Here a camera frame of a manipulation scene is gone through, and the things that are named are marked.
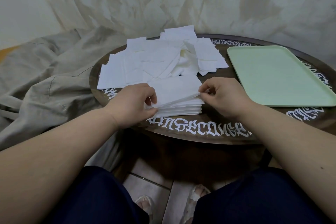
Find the white slipper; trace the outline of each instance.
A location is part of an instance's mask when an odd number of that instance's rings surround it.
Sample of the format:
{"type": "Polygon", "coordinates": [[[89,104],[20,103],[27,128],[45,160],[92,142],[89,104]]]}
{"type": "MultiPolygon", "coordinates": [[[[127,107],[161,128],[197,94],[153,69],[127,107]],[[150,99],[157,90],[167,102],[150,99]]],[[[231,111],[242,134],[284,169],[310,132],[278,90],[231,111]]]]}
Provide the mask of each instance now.
{"type": "Polygon", "coordinates": [[[152,224],[153,222],[153,208],[154,208],[154,202],[153,199],[151,199],[149,196],[141,196],[137,200],[135,200],[135,203],[138,204],[141,201],[148,201],[149,207],[145,207],[143,210],[149,215],[149,224],[152,224]]]}
{"type": "Polygon", "coordinates": [[[185,206],[183,217],[180,221],[180,224],[185,224],[190,218],[194,217],[194,212],[196,208],[197,201],[201,198],[198,194],[195,193],[195,190],[198,186],[202,186],[203,189],[207,192],[207,194],[210,193],[210,191],[204,187],[202,184],[196,185],[189,193],[188,199],[187,199],[187,205],[185,206]]]}

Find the light green plastic tray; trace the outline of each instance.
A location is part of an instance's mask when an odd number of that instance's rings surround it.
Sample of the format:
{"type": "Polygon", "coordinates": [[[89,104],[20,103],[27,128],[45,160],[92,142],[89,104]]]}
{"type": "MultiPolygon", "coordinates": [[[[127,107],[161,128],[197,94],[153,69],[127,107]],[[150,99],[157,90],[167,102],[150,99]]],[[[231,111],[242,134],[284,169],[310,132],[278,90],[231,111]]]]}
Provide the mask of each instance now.
{"type": "Polygon", "coordinates": [[[227,54],[246,93],[259,104],[336,105],[336,94],[285,47],[229,47],[227,54]]]}

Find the round table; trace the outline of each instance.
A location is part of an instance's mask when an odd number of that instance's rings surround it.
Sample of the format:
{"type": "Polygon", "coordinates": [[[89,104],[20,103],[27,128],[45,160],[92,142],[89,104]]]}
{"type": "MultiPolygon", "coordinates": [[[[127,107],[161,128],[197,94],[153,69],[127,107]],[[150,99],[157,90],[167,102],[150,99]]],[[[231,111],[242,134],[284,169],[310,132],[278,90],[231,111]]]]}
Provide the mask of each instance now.
{"type": "MultiPolygon", "coordinates": [[[[198,74],[201,82],[206,79],[219,77],[233,77],[238,79],[235,70],[227,55],[227,48],[230,46],[257,46],[257,45],[278,45],[253,38],[219,35],[219,34],[197,34],[198,38],[207,37],[216,44],[216,48],[225,57],[229,68],[217,69],[216,73],[208,73],[205,76],[198,74]]],[[[102,106],[105,106],[112,99],[120,88],[97,90],[97,83],[102,64],[107,64],[110,53],[115,54],[126,48],[126,45],[112,50],[103,56],[92,68],[90,73],[90,88],[95,98],[102,106]]],[[[297,56],[320,80],[322,80],[334,92],[336,90],[336,71],[322,61],[309,56],[298,50],[288,48],[297,56]]],[[[313,127],[322,129],[336,135],[336,107],[275,107],[275,110],[282,112],[294,119],[305,122],[313,127]]],[[[174,116],[165,118],[148,119],[137,125],[137,128],[163,136],[173,137],[182,140],[212,143],[212,144],[259,144],[258,139],[239,122],[229,120],[221,116],[209,105],[202,106],[202,114],[174,116]]]]}

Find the dark blue pants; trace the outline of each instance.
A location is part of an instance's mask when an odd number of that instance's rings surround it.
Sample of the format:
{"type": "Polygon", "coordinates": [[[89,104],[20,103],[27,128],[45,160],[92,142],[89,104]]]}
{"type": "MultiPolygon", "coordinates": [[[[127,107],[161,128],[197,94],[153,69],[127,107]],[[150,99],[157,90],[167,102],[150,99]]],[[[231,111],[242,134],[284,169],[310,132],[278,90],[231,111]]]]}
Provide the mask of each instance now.
{"type": "MultiPolygon", "coordinates": [[[[148,224],[149,216],[112,174],[84,167],[45,223],[148,224]]],[[[283,170],[258,169],[202,197],[198,223],[331,223],[283,170]]]]}

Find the stack of tissues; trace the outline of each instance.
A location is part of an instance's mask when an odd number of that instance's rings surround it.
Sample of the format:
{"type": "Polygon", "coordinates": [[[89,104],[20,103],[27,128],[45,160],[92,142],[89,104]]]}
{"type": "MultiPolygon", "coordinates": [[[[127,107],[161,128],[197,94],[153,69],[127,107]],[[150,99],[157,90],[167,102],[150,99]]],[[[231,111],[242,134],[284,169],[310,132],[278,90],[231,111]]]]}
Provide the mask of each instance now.
{"type": "Polygon", "coordinates": [[[197,38],[194,26],[165,29],[160,39],[127,40],[124,51],[110,54],[101,65],[97,89],[123,88],[146,82],[157,94],[159,111],[154,117],[202,112],[199,97],[202,76],[229,67],[209,38],[197,38]]]}

